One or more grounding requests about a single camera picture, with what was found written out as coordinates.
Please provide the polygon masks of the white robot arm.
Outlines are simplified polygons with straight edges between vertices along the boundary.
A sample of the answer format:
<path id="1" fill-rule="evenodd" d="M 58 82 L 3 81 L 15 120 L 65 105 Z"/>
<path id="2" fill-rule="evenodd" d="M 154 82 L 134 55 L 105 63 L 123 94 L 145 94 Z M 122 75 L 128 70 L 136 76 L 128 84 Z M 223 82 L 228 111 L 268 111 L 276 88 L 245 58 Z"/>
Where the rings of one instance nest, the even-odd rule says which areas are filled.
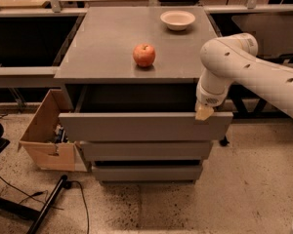
<path id="1" fill-rule="evenodd" d="M 293 67 L 256 57 L 257 40 L 249 33 L 218 37 L 200 50 L 203 70 L 196 86 L 196 118 L 206 120 L 237 83 L 293 119 Z"/>

